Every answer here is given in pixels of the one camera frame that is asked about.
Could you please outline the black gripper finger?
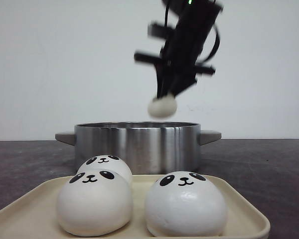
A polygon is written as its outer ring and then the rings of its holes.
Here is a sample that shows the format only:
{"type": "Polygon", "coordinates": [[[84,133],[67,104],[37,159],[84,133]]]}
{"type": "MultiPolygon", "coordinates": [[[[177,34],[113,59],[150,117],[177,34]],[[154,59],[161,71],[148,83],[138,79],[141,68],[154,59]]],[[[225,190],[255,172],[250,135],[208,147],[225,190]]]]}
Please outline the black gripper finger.
{"type": "Polygon", "coordinates": [[[171,78],[171,84],[168,92],[175,98],[186,89],[186,76],[181,73],[175,73],[171,78]]]}
{"type": "Polygon", "coordinates": [[[155,64],[157,92],[156,98],[160,99],[168,93],[168,71],[162,64],[155,64]]]}

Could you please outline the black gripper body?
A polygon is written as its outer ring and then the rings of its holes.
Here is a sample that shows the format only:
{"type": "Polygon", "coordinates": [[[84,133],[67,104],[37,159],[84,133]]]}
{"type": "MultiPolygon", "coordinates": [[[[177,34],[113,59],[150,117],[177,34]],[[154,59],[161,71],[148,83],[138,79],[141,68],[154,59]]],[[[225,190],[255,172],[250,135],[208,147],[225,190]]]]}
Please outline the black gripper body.
{"type": "Polygon", "coordinates": [[[168,71],[168,88],[171,78],[175,73],[186,76],[186,89],[197,82],[196,75],[213,75],[215,68],[207,66],[204,62],[212,58],[216,53],[213,46],[209,55],[202,61],[197,61],[208,34],[215,26],[216,15],[208,14],[193,19],[193,15],[179,18],[175,28],[164,27],[159,24],[151,24],[149,32],[155,36],[165,38],[165,45],[158,56],[136,51],[134,60],[137,62],[162,64],[168,71]]]}

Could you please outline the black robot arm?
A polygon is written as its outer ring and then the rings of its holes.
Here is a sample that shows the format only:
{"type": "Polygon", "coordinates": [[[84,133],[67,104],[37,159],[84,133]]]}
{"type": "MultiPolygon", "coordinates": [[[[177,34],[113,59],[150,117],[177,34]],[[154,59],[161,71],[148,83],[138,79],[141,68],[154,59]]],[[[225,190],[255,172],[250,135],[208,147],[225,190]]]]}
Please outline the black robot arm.
{"type": "Polygon", "coordinates": [[[134,60],[152,64],[156,70],[156,99],[167,95],[176,97],[190,86],[196,84],[197,74],[213,75],[215,69],[205,65],[217,52],[220,36],[217,33],[209,55],[199,61],[197,58],[215,24],[222,5],[210,0],[165,0],[165,11],[178,16],[175,27],[152,22],[148,25],[148,36],[165,40],[159,56],[134,53],[134,60]]]}

